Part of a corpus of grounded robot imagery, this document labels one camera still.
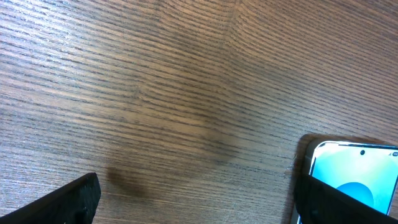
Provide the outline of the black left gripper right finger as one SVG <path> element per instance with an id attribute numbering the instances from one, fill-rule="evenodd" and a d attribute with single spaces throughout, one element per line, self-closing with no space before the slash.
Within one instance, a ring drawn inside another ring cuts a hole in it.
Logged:
<path id="1" fill-rule="evenodd" d="M 296 181 L 294 202 L 303 224 L 397 224 L 397 219 L 307 174 Z"/>

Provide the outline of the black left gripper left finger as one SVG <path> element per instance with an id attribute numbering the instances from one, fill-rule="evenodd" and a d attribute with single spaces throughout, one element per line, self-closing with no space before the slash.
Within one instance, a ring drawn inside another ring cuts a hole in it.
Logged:
<path id="1" fill-rule="evenodd" d="M 1 217 L 1 224 L 92 224 L 100 197 L 98 176 L 90 172 Z"/>

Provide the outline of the blue screen smartphone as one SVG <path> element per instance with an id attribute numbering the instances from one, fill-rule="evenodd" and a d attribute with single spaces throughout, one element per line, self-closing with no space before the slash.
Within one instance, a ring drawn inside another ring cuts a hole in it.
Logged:
<path id="1" fill-rule="evenodd" d="M 305 174 L 389 216 L 397 188 L 397 147 L 314 140 L 297 178 Z M 302 223 L 295 203 L 291 223 Z"/>

